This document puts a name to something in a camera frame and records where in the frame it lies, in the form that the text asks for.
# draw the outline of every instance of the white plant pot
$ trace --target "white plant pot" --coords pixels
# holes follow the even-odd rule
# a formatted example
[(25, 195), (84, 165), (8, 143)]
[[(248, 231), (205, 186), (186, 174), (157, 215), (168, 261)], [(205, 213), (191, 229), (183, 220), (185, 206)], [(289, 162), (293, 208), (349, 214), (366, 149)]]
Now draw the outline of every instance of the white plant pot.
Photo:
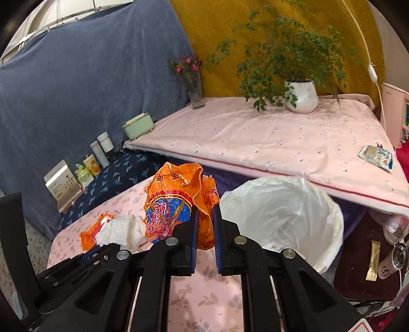
[(292, 92), (297, 96), (296, 106), (294, 107), (289, 102), (284, 101), (284, 104), (293, 112), (296, 113), (311, 113), (318, 106), (318, 95), (315, 90), (315, 84), (313, 81), (309, 82), (285, 82), (285, 84), (292, 86)]

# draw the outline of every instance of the crumpled white tissue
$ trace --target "crumpled white tissue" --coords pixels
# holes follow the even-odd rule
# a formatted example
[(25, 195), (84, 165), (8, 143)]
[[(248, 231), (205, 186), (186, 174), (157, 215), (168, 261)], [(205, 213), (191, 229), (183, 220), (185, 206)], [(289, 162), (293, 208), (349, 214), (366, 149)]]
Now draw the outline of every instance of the crumpled white tissue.
[(103, 224), (101, 230), (95, 235), (95, 240), (99, 245), (117, 243), (121, 245), (121, 249), (135, 253), (138, 247), (147, 241), (145, 231), (146, 225), (142, 217), (130, 214)]

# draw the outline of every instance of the gold stick packet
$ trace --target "gold stick packet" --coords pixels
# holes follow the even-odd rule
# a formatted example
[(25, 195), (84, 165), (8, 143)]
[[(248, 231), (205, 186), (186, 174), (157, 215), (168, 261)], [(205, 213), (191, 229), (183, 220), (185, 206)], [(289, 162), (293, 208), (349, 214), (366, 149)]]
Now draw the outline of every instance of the gold stick packet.
[(378, 277), (380, 251), (380, 242), (371, 240), (371, 258), (369, 259), (369, 268), (368, 273), (366, 274), (366, 280), (368, 281), (376, 281), (376, 278)]

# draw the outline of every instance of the yellow cloth backdrop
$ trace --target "yellow cloth backdrop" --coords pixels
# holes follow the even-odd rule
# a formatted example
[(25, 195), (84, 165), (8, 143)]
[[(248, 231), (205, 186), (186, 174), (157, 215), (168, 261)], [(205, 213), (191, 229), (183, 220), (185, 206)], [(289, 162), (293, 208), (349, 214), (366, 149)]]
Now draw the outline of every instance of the yellow cloth backdrop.
[[(245, 31), (233, 32), (234, 27), (248, 21), (251, 9), (260, 9), (263, 4), (275, 6), (282, 15), (295, 17), (312, 29), (323, 31), (329, 25), (334, 26), (343, 36), (344, 71), (346, 88), (343, 93), (362, 93), (371, 96), (375, 104), (379, 103), (378, 91), (371, 82), (368, 72), (368, 58), (364, 43), (351, 16), (341, 0), (305, 0), (306, 10), (301, 11), (281, 0), (171, 0), (186, 34), (197, 55), (203, 60), (211, 54), (217, 44), (226, 37), (237, 40), (232, 47), (233, 54), (223, 60), (221, 65), (213, 67), (209, 73), (201, 70), (203, 95), (207, 97), (240, 96), (238, 87), (241, 79), (236, 75), (236, 66), (243, 56), (243, 45), (249, 43), (249, 34)], [(346, 0), (352, 10), (368, 43), (371, 60), (378, 74), (378, 82), (384, 79), (384, 59), (381, 39), (375, 20), (366, 0)], [(348, 48), (356, 47), (361, 63), (348, 57)], [(319, 94), (329, 91), (318, 90)]]

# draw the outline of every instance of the silver screw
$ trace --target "silver screw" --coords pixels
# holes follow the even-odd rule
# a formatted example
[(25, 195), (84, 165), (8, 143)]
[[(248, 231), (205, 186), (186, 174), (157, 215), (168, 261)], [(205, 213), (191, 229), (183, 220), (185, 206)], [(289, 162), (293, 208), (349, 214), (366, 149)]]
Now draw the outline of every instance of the silver screw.
[(291, 258), (295, 257), (296, 253), (292, 249), (284, 249), (283, 255), (284, 255), (285, 258), (291, 259)]
[(236, 236), (234, 238), (235, 243), (237, 243), (238, 245), (244, 245), (247, 243), (247, 239), (244, 236)]
[(121, 250), (117, 253), (117, 258), (119, 260), (125, 260), (129, 257), (129, 251), (127, 250)]
[(165, 240), (165, 243), (166, 243), (168, 246), (177, 245), (178, 242), (179, 242), (179, 241), (178, 241), (177, 238), (167, 238), (167, 239)]

